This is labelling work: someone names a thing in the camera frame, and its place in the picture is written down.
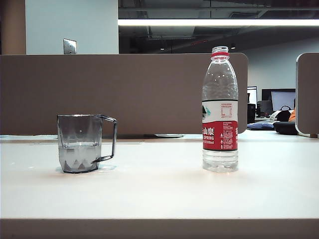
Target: computer monitor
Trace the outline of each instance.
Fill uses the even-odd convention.
[[[248,103],[255,104],[257,108],[257,86],[248,86],[247,95]]]
[[[296,92],[271,91],[271,98],[274,111],[280,110],[283,106],[288,106],[293,109]]]
[[[271,101],[271,91],[276,92],[296,92],[295,88],[288,89],[262,89],[261,90],[261,100],[262,101]]]

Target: bottle label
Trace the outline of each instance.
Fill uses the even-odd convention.
[[[210,100],[202,102],[203,149],[237,150],[238,101]]]

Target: gray mug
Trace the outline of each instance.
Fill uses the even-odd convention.
[[[101,156],[103,120],[113,128],[112,154]],[[65,173],[98,169],[99,162],[114,157],[117,121],[104,115],[58,115],[59,161]]]

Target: ceiling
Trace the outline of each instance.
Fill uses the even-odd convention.
[[[318,19],[319,0],[119,0],[119,19],[143,18]],[[317,36],[317,27],[119,26],[120,53],[241,51]]]

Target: cubicle divider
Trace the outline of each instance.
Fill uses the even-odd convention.
[[[305,134],[319,134],[318,62],[319,53],[304,53],[297,58],[296,128]]]
[[[241,133],[248,60],[231,53],[230,61]],[[1,134],[57,134],[57,114],[105,114],[118,134],[201,133],[209,63],[210,54],[2,55]]]

